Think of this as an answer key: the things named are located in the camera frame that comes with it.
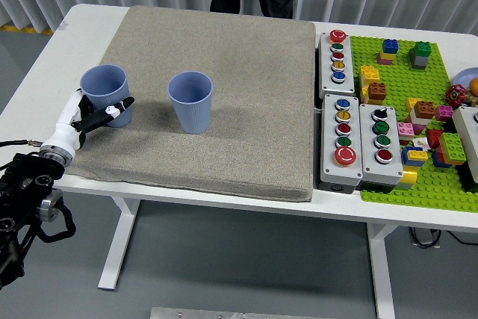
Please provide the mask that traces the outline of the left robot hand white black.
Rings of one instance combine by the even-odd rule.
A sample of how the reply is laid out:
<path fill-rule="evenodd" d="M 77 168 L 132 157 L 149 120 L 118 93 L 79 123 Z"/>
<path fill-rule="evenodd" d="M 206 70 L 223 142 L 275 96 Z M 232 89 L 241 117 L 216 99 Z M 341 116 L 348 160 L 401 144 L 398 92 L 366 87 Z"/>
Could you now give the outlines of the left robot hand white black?
<path fill-rule="evenodd" d="M 128 96 L 113 105 L 95 109 L 81 89 L 76 90 L 63 108 L 55 125 L 55 132 L 40 147 L 40 155 L 54 155 L 71 161 L 84 143 L 86 133 L 115 120 L 132 106 Z"/>

